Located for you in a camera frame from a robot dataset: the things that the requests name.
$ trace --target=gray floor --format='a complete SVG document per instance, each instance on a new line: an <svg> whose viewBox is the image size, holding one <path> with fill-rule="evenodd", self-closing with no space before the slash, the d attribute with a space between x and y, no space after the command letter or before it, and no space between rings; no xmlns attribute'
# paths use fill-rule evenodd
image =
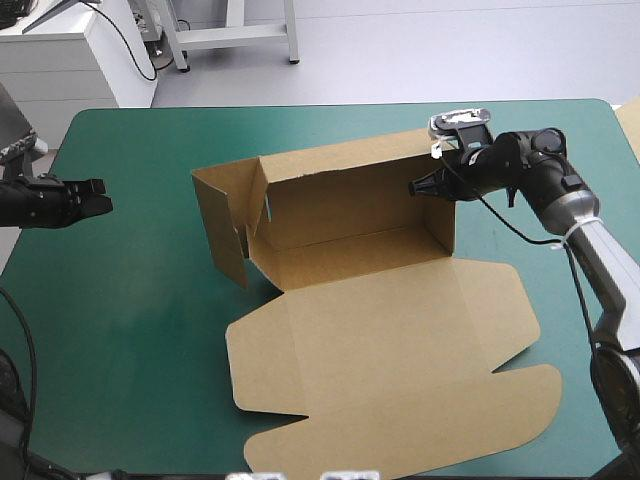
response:
<svg viewBox="0 0 640 480"><path fill-rule="evenodd" d="M193 28L224 2L175 0ZM297 0L302 61L286 45L189 55L161 77L155 107L596 97L640 93L640 1ZM251 23L282 16L247 0Z"/></svg>

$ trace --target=box lid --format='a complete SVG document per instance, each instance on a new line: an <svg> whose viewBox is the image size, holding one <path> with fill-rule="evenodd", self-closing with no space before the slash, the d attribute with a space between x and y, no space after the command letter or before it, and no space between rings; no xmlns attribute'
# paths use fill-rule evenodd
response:
<svg viewBox="0 0 640 480"><path fill-rule="evenodd" d="M553 419L560 374L493 372L539 333L507 265L445 257L287 291L227 330L236 404L308 416L250 438L247 462L398 478L522 445Z"/></svg>

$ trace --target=white cable tie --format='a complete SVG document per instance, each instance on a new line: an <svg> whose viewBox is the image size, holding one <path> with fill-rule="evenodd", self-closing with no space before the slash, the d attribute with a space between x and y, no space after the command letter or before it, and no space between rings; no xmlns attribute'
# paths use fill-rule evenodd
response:
<svg viewBox="0 0 640 480"><path fill-rule="evenodd" d="M560 240L560 243L551 245L551 250L560 250L561 248L564 248L564 246L567 244L567 241L569 240L569 237L573 235L573 232L575 232L579 228L584 227L588 223L594 222L602 223L602 219L600 217L589 217L578 220L569 230L567 230L567 232L564 234L564 237L562 237L562 240Z"/></svg>

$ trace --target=open cardboard box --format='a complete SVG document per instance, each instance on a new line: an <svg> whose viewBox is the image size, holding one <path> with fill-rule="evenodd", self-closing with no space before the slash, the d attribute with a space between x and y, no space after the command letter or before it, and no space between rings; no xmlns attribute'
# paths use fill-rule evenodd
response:
<svg viewBox="0 0 640 480"><path fill-rule="evenodd" d="M452 258L454 204L408 193L430 146L415 130L193 172L216 266L246 287L248 257L284 292L227 330L236 404L308 417L247 441L255 471L398 478L552 421L555 368L492 373L539 337L517 273Z"/></svg>

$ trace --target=box side wall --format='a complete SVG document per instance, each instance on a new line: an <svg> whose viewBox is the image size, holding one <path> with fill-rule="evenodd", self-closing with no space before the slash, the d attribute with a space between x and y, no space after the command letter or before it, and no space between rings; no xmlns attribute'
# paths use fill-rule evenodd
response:
<svg viewBox="0 0 640 480"><path fill-rule="evenodd" d="M245 256L238 231L233 225L227 194L206 184L195 175L193 185L215 266L234 282L246 288Z"/></svg>

